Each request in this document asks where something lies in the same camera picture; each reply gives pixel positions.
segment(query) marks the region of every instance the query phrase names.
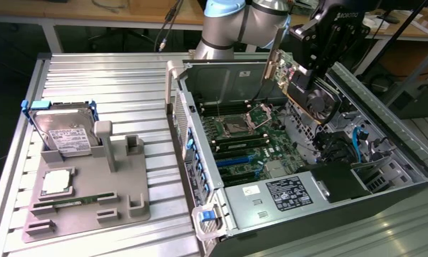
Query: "warning label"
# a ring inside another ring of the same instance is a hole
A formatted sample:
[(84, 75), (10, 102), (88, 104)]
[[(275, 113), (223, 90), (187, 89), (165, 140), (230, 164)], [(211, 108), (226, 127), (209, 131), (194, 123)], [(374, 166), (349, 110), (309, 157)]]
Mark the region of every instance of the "warning label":
[(86, 129), (50, 130), (52, 140), (62, 153), (74, 153), (91, 150)]
[(281, 211), (313, 204), (307, 189), (299, 177), (267, 183), (274, 203)]

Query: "aluminum workbench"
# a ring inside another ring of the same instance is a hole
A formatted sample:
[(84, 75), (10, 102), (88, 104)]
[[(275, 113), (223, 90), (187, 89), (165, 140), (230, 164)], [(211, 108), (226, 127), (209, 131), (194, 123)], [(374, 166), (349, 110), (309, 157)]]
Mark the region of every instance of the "aluminum workbench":
[[(241, 54), (239, 58), (266, 58)], [(165, 111), (166, 63), (189, 54), (58, 54), (39, 59), (28, 100), (95, 99), (112, 140), (146, 142), (151, 219), (24, 244), (42, 139), (22, 115), (0, 182), (0, 256), (199, 256)], [(428, 190), (375, 217), (254, 256), (428, 256)]]

